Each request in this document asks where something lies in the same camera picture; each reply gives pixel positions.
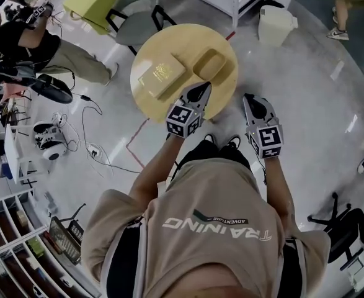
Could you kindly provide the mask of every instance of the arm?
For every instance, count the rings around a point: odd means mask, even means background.
[[[171,135],[136,178],[129,195],[142,209],[147,209],[150,201],[157,198],[157,183],[168,178],[183,142],[184,138]]]
[[[24,29],[20,36],[18,46],[27,48],[36,48],[40,45],[47,28],[48,17],[43,16],[39,18],[38,24],[34,30]]]
[[[295,206],[282,172],[278,157],[264,160],[267,178],[267,203],[270,204],[281,218],[286,232],[296,227]]]

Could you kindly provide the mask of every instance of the desk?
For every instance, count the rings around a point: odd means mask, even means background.
[[[42,172],[34,172],[32,174],[26,173],[25,176],[22,174],[20,176],[20,166],[22,163],[26,163],[26,169],[29,166],[30,161],[37,161],[42,159],[42,154],[35,153],[34,151],[28,155],[23,154],[22,147],[18,142],[18,132],[13,133],[13,129],[31,129],[33,126],[11,126],[7,125],[6,128],[6,137],[4,141],[4,150],[6,152],[7,160],[9,169],[12,173],[12,178],[14,179],[15,183],[19,181],[23,181],[29,179],[33,176],[38,176],[40,174],[47,174],[47,171]]]
[[[107,27],[109,23],[106,16],[116,0],[64,0],[63,7],[72,19],[87,22],[92,28],[101,35],[109,34]]]
[[[237,85],[237,57],[229,42],[218,32],[198,24],[179,24],[153,35],[141,47],[131,69],[131,90],[136,104],[143,113],[156,122],[163,122],[171,104],[179,98],[183,88],[202,81],[193,74],[192,66],[207,47],[214,48],[226,57],[226,64],[211,80],[212,92],[205,108],[205,119],[211,119],[229,102]],[[176,80],[159,99],[139,83],[138,78],[163,53],[171,53],[185,67],[186,72]]]

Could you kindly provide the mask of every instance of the round wooden table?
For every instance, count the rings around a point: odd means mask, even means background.
[[[214,48],[226,58],[220,72],[211,80],[212,92],[205,108],[205,119],[211,119],[229,102],[237,85],[237,57],[229,42],[218,32],[198,24],[179,24],[153,35],[141,47],[131,69],[131,90],[142,112],[156,122],[163,122],[171,104],[179,98],[183,88],[202,81],[193,74],[192,66],[206,48]],[[156,99],[139,83],[138,78],[162,54],[171,53],[185,67],[186,72]]]

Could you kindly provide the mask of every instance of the beige t-shirt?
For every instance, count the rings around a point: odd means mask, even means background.
[[[103,195],[82,241],[83,262],[97,280],[115,233],[141,214],[130,197],[118,191]],[[243,287],[271,296],[285,236],[278,214],[243,165],[220,158],[187,163],[165,195],[150,202],[144,217],[143,297],[161,297],[182,275],[207,263],[227,266]],[[291,234],[304,245],[310,292],[324,272],[329,237],[297,229]]]

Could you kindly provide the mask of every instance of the black t-shirt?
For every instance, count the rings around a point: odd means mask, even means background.
[[[19,39],[25,29],[33,30],[34,27],[18,21],[6,22],[0,26],[0,53],[3,58],[13,61],[32,61],[36,63],[35,70],[40,71],[55,55],[60,45],[60,38],[45,30],[37,48],[20,47]]]

